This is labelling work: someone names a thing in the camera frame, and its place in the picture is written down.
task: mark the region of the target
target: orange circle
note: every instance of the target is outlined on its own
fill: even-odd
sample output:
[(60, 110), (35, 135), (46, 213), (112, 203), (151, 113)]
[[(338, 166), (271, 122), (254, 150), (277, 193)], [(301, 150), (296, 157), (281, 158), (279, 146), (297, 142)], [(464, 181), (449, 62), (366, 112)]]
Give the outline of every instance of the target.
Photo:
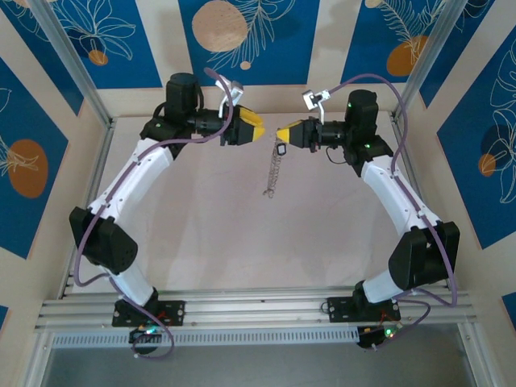
[[(23, 165), (21, 157), (29, 160), (27, 165)], [(48, 160), (43, 148), (31, 139), (20, 139), (10, 147), (7, 159), (13, 164), (9, 167), (9, 180), (16, 192), (29, 199), (39, 197), (48, 178)]]
[(491, 176), (497, 168), (497, 161), (494, 159), (493, 155), (488, 153), (482, 155), (481, 159), (478, 161), (478, 169), (485, 177)]
[(245, 41), (248, 24), (236, 6), (223, 0), (212, 0), (193, 16), (192, 31), (205, 50), (226, 52)]
[[(389, 74), (395, 77), (406, 77), (410, 75), (427, 40), (428, 36), (416, 36), (412, 38), (410, 42), (403, 42), (397, 46), (390, 53), (389, 59), (387, 59), (387, 71)], [(413, 48), (415, 49), (415, 60), (412, 57)]]
[(88, 54), (89, 60), (93, 62), (93, 64), (97, 66), (105, 66), (107, 65), (107, 55), (98, 50), (91, 50)]

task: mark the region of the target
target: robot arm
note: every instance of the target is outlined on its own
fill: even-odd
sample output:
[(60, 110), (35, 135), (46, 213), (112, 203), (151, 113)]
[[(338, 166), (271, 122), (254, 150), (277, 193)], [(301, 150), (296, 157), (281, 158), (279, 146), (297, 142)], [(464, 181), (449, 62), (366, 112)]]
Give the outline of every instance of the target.
[[(236, 103), (242, 86), (221, 77)], [(110, 186), (87, 209), (76, 207), (69, 220), (79, 246), (95, 215), (100, 218), (88, 237), (83, 255), (99, 266), (135, 304), (157, 315), (157, 292), (148, 283), (135, 258), (136, 242), (124, 231), (131, 214), (151, 185), (178, 157), (185, 144), (157, 145), (170, 139), (191, 139), (193, 134), (208, 136), (218, 132), (228, 115), (227, 96), (217, 110), (198, 108), (202, 92), (197, 78), (179, 73), (171, 76), (166, 87), (166, 102), (156, 109), (145, 124), (135, 150)], [(164, 116), (159, 116), (164, 108)], [(229, 127), (221, 134), (221, 145), (242, 145), (264, 134), (259, 116), (243, 106), (235, 106)]]
[[(329, 93), (308, 91), (303, 97), (309, 109), (313, 109), (321, 107)], [(437, 230), (453, 268), (460, 234), (454, 223), (441, 222), (428, 209), (397, 166), (391, 170), (393, 152), (376, 134), (376, 99), (373, 92), (356, 90), (350, 93), (344, 121), (324, 122), (324, 110), (319, 109), (318, 119), (309, 117), (277, 132), (282, 141), (309, 148), (312, 152), (321, 146), (342, 147), (347, 164), (371, 187), (393, 220), (400, 241), (389, 259), (388, 268), (378, 276), (357, 284), (353, 301), (359, 309), (448, 277), (443, 257), (423, 222), (423, 215)], [(415, 209), (411, 199), (415, 200), (420, 211)]]

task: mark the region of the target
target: beige wall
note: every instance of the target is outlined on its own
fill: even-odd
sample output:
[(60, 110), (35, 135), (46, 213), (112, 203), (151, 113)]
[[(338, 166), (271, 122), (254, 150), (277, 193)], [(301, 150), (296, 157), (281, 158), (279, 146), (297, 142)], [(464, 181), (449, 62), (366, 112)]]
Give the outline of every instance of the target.
[(0, 248), (0, 305), (10, 311), (0, 337), (0, 385), (10, 385), (22, 376), (31, 354), (41, 302), (57, 294), (73, 246), (68, 215), (85, 200), (105, 129), (88, 103), (79, 117), (72, 112), (1, 11), (0, 57), (69, 141), (29, 257)]
[(428, 204), (460, 229), (456, 275), (471, 292), (476, 312), (508, 385), (516, 385), (516, 332), (501, 296), (516, 290), (516, 233), (481, 250), (436, 132), (514, 28), (516, 2), (497, 0), (428, 110), (410, 109), (409, 146)]

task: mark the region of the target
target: purple cable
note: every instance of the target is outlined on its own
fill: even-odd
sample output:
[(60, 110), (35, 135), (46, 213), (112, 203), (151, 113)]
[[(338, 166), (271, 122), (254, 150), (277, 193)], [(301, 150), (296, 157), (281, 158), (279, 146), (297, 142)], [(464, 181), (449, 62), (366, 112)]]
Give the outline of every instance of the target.
[(423, 305), (423, 306), (426, 306), (427, 307), (427, 310), (425, 311), (425, 313), (422, 314), (422, 316), (420, 318), (418, 318), (416, 321), (414, 321), (412, 324), (410, 324), (409, 326), (407, 327), (404, 327), (403, 329), (401, 329), (399, 331), (399, 333), (397, 333), (396, 335), (393, 336), (392, 339), (386, 339), (383, 343), (381, 344), (378, 344), (376, 345), (375, 347), (371, 348), (372, 350), (376, 351), (386, 345), (388, 345), (389, 343), (392, 343), (395, 339), (399, 339), (401, 336), (403, 335), (406, 335), (407, 333), (409, 333), (410, 331), (412, 331), (422, 320), (424, 320), (425, 318), (427, 318), (427, 316), (430, 314), (430, 310), (431, 310), (431, 306), (428, 302), (424, 302), (424, 301), (419, 301), (419, 300), (406, 300), (404, 298), (402, 299), (399, 299), (397, 300), (398, 302), (404, 302), (404, 303), (407, 303), (407, 304), (418, 304), (418, 305)]
[[(214, 138), (220, 136), (230, 126), (231, 120), (233, 119), (233, 110), (234, 110), (233, 99), (231, 98), (231, 92), (228, 89), (226, 83), (220, 77), (220, 75), (218, 75), (214, 70), (205, 68), (204, 72), (206, 73), (206, 75), (208, 75), (208, 77), (211, 77), (211, 78), (215, 79), (216, 81), (219, 81), (220, 84), (222, 85), (223, 89), (224, 89), (224, 93), (226, 93), (226, 95), (227, 95), (228, 112), (227, 112), (227, 117), (226, 117), (222, 127), (220, 128), (220, 130), (216, 131), (213, 135), (208, 135), (207, 137), (204, 137), (204, 138), (201, 138), (201, 139), (167, 139), (165, 141), (161, 141), (161, 142), (159, 142), (157, 144), (154, 144), (151, 147), (145, 149), (143, 152), (141, 152), (138, 155), (138, 161), (142, 160), (146, 155), (148, 155), (154, 149), (157, 149), (159, 147), (164, 147), (164, 146), (167, 146), (167, 145), (170, 145), (170, 144), (201, 144), (201, 143), (205, 143), (207, 141), (210, 141), (211, 139), (214, 139)], [(82, 282), (80, 280), (80, 278), (79, 278), (79, 269), (81, 267), (82, 253), (83, 253), (83, 251), (85, 249), (86, 241), (88, 240), (89, 236), (91, 235), (91, 232), (93, 231), (95, 225), (97, 224), (97, 221), (100, 219), (100, 216), (102, 215), (102, 212), (106, 209), (106, 205), (109, 204), (110, 200), (113, 198), (113, 196), (116, 193), (116, 191), (120, 188), (122, 183), (127, 179), (127, 177), (129, 176), (129, 174), (135, 168), (136, 165), (138, 165), (138, 162), (136, 162), (136, 161), (132, 162), (131, 164), (129, 164), (129, 166), (126, 168), (126, 170), (123, 171), (123, 173), (120, 176), (120, 178), (116, 181), (116, 183), (114, 183), (113, 189), (107, 194), (107, 196), (106, 196), (106, 204), (103, 205), (103, 206), (100, 206), (100, 208), (98, 209), (98, 212), (95, 214), (95, 216), (93, 217), (93, 219), (89, 223), (88, 227), (86, 228), (84, 235), (82, 236), (81, 242), (79, 243), (79, 247), (77, 248), (77, 254), (75, 255), (75, 264), (74, 264), (74, 269), (73, 269), (73, 280), (75, 281), (75, 284), (77, 286), (79, 286), (79, 287), (85, 287), (85, 286), (90, 285), (91, 283), (95, 282), (96, 280), (98, 280), (100, 278), (108, 277), (109, 276), (109, 274), (107, 274), (107, 273), (102, 273), (102, 274), (98, 274), (97, 276), (95, 276), (93, 278), (90, 278), (88, 281)], [(133, 352), (136, 355), (138, 355), (138, 356), (140, 356), (140, 357), (142, 357), (144, 359), (162, 359), (162, 358), (168, 356), (172, 352), (173, 345), (174, 345), (174, 340), (173, 340), (172, 332), (158, 318), (156, 318), (152, 314), (148, 313), (144, 308), (142, 308), (141, 306), (139, 306), (138, 304), (133, 302), (129, 297), (127, 297), (122, 292), (122, 290), (114, 283), (114, 281), (111, 278), (110, 278), (110, 283), (113, 285), (115, 290), (123, 296), (123, 299), (126, 302), (131, 304), (134, 308), (139, 310), (141, 313), (145, 314), (152, 321), (154, 321), (158, 326), (160, 326), (162, 329), (164, 329), (166, 334), (172, 340), (172, 345), (171, 345), (170, 349), (162, 356), (141, 356), (141, 355), (138, 355), (138, 353), (135, 351), (135, 345), (136, 345), (136, 342), (138, 340), (136, 340), (136, 342), (133, 343), (133, 347), (132, 347)]]
[[(170, 144), (189, 144), (189, 143), (205, 143), (207, 141), (210, 141), (211, 139), (214, 139), (221, 135), (230, 125), (231, 120), (233, 118), (233, 100), (231, 99), (231, 92), (227, 88), (226, 83), (224, 83), (223, 79), (212, 69), (205, 68), (204, 72), (209, 77), (212, 77), (216, 81), (219, 81), (222, 87), (224, 88), (224, 93), (227, 95), (227, 104), (229, 106), (229, 110), (227, 112), (226, 120), (224, 121), (224, 124), (220, 128), (219, 131), (215, 132), (213, 135), (209, 135), (207, 137), (201, 138), (201, 139), (167, 139), (165, 141), (161, 141), (160, 143), (154, 144), (151, 147), (145, 149), (142, 153), (138, 155), (138, 160), (142, 160), (149, 152), (152, 152), (154, 149), (159, 147), (164, 147), (166, 145)], [(137, 162), (133, 162), (129, 164), (129, 166), (126, 168), (125, 171), (123, 171), (122, 176), (117, 180), (117, 182), (114, 184), (113, 189), (108, 193), (106, 196), (106, 204), (110, 202), (110, 200), (113, 198), (116, 191), (120, 188), (122, 183), (126, 180), (127, 176), (129, 176), (129, 173), (134, 169), (134, 167), (138, 165)], [(92, 221), (89, 223), (88, 227), (86, 228), (86, 231), (84, 235), (82, 236), (81, 242), (79, 243), (79, 247), (77, 248), (77, 254), (75, 255), (75, 264), (73, 266), (73, 280), (75, 282), (75, 285), (83, 288), (87, 285), (92, 284), (96, 280), (108, 277), (109, 274), (102, 273), (98, 274), (97, 276), (90, 278), (88, 281), (82, 282), (79, 278), (79, 269), (81, 267), (81, 259), (82, 259), (82, 253), (84, 251), (84, 248), (86, 246), (86, 241), (88, 240), (91, 232), (93, 231), (95, 224), (97, 224), (97, 221), (100, 219), (100, 216), (102, 212), (106, 209), (106, 206), (101, 206), (98, 209), (98, 212), (95, 214)]]
[[(397, 147), (396, 152), (394, 153), (393, 159), (391, 161), (391, 171), (395, 171), (396, 170), (397, 158), (400, 156), (400, 154), (402, 153), (403, 149), (405, 148), (405, 146), (406, 146), (406, 139), (407, 139), (407, 136), (409, 134), (409, 124), (408, 124), (409, 119), (408, 119), (408, 115), (407, 115), (407, 111), (406, 111), (406, 105), (403, 102), (403, 98), (400, 95), (400, 93), (397, 91), (396, 87), (394, 87), (394, 85), (391, 82), (389, 82), (388, 80), (386, 80), (385, 78), (383, 78), (383, 77), (381, 77), (379, 75), (372, 74), (372, 73), (365, 73), (365, 74), (360, 74), (360, 75), (357, 75), (355, 77), (352, 77), (352, 78), (348, 79), (347, 81), (341, 83), (340, 85), (337, 85), (333, 89), (330, 89), (328, 92), (330, 94), (333, 94), (336, 91), (342, 89), (344, 86), (349, 85), (352, 82), (357, 81), (359, 79), (363, 79), (363, 78), (375, 78), (375, 79), (378, 79), (378, 80), (382, 81), (383, 83), (385, 83), (393, 91), (394, 95), (396, 96), (397, 102), (399, 103), (400, 109), (402, 111), (402, 117), (403, 117), (402, 139), (400, 140), (400, 144)], [(398, 176), (394, 176), (394, 180), (399, 185), (399, 187), (403, 191), (403, 193), (408, 197), (408, 199), (409, 199), (410, 203), (412, 204), (412, 206), (414, 207), (414, 209), (417, 212), (420, 212), (422, 210), (421, 207), (419, 206), (419, 204), (415, 200), (414, 196), (412, 196), (410, 191), (405, 187), (405, 185), (403, 184), (402, 180)], [(430, 297), (434, 298), (436, 301), (440, 302), (441, 304), (443, 304), (445, 306), (455, 307), (457, 305), (457, 298), (458, 298), (457, 297), (457, 293), (458, 293), (457, 292), (457, 284), (456, 284), (456, 281), (455, 281), (455, 276), (453, 274), (452, 264), (450, 263), (450, 259), (448, 257), (448, 254), (446, 253), (446, 248), (444, 248), (443, 242), (439, 238), (439, 235), (437, 234), (437, 231), (431, 225), (430, 221), (428, 220), (428, 218), (427, 218), (427, 216), (425, 214), (423, 214), (421, 216), (421, 220), (428, 227), (428, 230), (432, 234), (432, 237), (434, 238), (435, 242), (437, 243), (437, 247), (439, 249), (439, 252), (441, 253), (441, 256), (443, 257), (444, 267), (446, 268), (446, 272), (448, 274), (448, 279), (450, 280), (450, 288), (451, 288), (451, 291), (452, 291), (451, 292), (451, 295), (452, 295), (451, 299), (452, 300), (451, 300), (451, 302), (448, 302), (448, 301), (442, 299), (441, 297), (439, 297), (439, 296), (437, 296), (437, 295), (433, 294), (432, 292), (429, 292), (428, 290), (425, 290), (425, 289), (417, 289), (417, 291), (420, 291), (420, 292), (426, 294), (427, 296), (430, 296)], [(408, 292), (403, 292), (401, 294), (398, 294), (395, 298), (398, 301), (400, 301), (400, 302), (418, 303), (418, 304), (426, 305), (427, 308), (428, 308), (427, 312), (425, 312), (425, 314), (423, 314), (423, 316), (421, 318), (416, 320), (413, 324), (410, 324), (410, 329), (413, 329), (423, 319), (425, 319), (427, 317), (427, 315), (430, 313), (431, 306), (427, 302), (423, 302), (423, 301), (401, 300), (401, 299), (398, 299), (399, 297), (403, 297), (407, 293)]]

